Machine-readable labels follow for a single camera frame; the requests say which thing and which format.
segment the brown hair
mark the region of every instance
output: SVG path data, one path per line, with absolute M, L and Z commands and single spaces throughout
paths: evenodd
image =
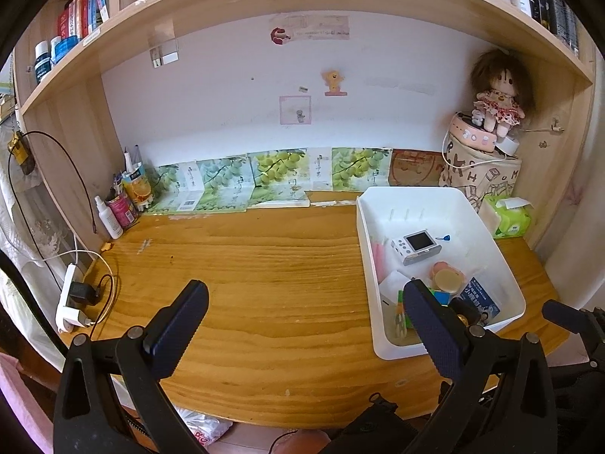
M 534 90 L 531 78 L 523 63 L 517 58 L 503 51 L 493 50 L 483 53 L 471 72 L 471 84 L 475 92 L 484 92 L 491 89 L 491 82 L 504 70 L 512 75 L 517 95 L 515 101 L 525 113 L 534 108 Z

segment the pink can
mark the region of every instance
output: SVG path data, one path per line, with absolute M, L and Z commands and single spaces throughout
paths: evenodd
M 137 220 L 137 210 L 125 191 L 122 191 L 113 200 L 105 201 L 105 204 L 116 215 L 117 222 L 123 229 L 131 227 Z

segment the wooden desk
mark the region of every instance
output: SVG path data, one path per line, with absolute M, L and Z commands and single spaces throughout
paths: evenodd
M 144 326 L 190 279 L 205 282 L 208 314 L 162 381 L 175 404 L 286 428 L 343 426 L 376 391 L 403 417 L 435 408 L 441 378 L 429 356 L 374 354 L 355 206 L 171 218 L 144 216 L 105 253 L 119 298 L 95 334 L 114 338 Z M 501 335 L 533 331 L 548 353 L 568 336 L 540 314 L 555 289 L 523 239 L 498 245 L 527 301 Z M 88 281 L 105 271 L 95 264 Z

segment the power strip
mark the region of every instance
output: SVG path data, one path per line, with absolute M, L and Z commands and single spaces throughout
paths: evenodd
M 83 278 L 84 275 L 76 265 L 71 263 L 67 267 L 59 305 L 57 306 L 57 314 L 55 315 L 55 323 L 57 324 L 59 333 L 71 333 L 74 326 L 87 327 L 93 323 L 84 312 L 80 309 L 70 307 L 68 302 L 72 282 L 81 282 Z

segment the green tissue package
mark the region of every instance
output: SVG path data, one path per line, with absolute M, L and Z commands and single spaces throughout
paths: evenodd
M 479 217 L 494 239 L 519 237 L 531 223 L 528 205 L 529 201 L 522 198 L 486 196 L 479 209 Z

